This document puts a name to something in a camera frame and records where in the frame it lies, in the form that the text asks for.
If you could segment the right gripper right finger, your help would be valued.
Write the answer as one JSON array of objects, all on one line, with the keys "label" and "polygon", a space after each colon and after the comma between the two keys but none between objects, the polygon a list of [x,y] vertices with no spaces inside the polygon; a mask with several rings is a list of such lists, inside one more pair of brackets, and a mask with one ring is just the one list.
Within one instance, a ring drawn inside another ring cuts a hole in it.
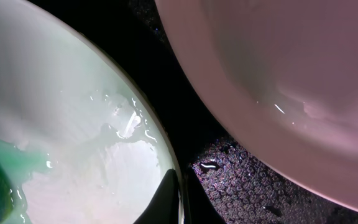
[{"label": "right gripper right finger", "polygon": [[184,224],[226,224],[214,209],[200,180],[191,167],[183,174]]}]

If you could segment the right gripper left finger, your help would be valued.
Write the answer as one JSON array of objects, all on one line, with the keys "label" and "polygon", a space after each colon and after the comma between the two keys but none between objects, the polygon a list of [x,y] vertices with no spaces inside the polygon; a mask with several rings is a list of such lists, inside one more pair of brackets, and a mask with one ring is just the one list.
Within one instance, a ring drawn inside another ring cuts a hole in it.
[{"label": "right gripper left finger", "polygon": [[149,205],[134,224],[178,224],[178,186],[176,171],[167,170]]}]

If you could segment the mint green plate front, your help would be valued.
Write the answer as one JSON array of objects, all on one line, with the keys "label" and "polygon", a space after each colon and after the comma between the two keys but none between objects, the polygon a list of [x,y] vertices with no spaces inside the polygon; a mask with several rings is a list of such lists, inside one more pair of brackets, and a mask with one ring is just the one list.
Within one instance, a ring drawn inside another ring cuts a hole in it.
[{"label": "mint green plate front", "polygon": [[156,115],[88,39],[29,1],[0,1],[2,223],[134,223],[181,174]]}]

